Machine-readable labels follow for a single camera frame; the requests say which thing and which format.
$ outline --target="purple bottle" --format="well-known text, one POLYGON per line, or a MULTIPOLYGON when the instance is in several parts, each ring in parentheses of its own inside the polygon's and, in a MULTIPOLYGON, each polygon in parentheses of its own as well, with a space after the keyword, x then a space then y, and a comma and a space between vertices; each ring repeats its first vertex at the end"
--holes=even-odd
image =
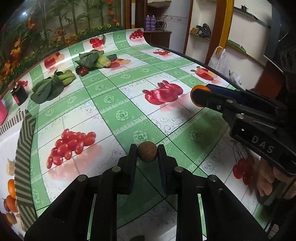
POLYGON ((151 17, 150 30, 155 31, 155 26, 156 26, 156 17, 153 15, 151 17))
POLYGON ((150 31, 151 17, 147 15, 145 18, 145 30, 150 31))

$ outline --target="metal screw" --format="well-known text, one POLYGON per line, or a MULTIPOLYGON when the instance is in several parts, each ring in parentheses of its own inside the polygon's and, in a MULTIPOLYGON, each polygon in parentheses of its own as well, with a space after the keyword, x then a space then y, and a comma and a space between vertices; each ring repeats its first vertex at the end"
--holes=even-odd
POLYGON ((119 166, 112 167, 113 172, 120 172, 121 168, 119 166))
POLYGON ((209 175, 209 179, 212 181, 212 182, 215 182, 218 180, 218 177, 216 175, 209 175))
POLYGON ((83 181, 85 181, 85 180, 86 180, 86 175, 79 175, 79 176, 77 177, 77 180, 78 180, 79 182, 83 182, 83 181))
POLYGON ((244 116, 242 114, 237 114, 237 118, 242 120, 244 118, 244 116))
POLYGON ((175 167, 175 171, 182 172, 182 171, 184 171, 184 168, 183 167, 175 167))

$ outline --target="brown sphere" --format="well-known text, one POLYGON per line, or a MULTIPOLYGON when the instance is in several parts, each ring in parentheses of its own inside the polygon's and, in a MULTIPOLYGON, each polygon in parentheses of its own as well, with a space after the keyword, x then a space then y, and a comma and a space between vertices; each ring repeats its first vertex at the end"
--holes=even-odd
POLYGON ((138 157, 143 162, 153 162, 157 157, 157 146, 151 141, 144 141, 138 146, 138 157))

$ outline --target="bamboo mural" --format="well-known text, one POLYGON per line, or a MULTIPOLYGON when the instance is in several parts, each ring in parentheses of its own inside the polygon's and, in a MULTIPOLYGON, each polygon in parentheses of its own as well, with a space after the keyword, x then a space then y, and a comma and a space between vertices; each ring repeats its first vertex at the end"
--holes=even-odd
POLYGON ((0 31, 0 95, 47 56, 122 29, 121 0, 25 0, 0 31))

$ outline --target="white plastic bag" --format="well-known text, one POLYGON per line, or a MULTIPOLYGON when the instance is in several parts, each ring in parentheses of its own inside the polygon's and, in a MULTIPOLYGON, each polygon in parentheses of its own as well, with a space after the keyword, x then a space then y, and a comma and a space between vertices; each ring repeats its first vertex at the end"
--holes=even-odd
POLYGON ((223 51, 221 51, 219 54, 216 54, 219 48, 222 47, 219 46, 215 49, 208 65, 209 67, 229 78, 229 65, 226 58, 226 50, 223 49, 223 51))

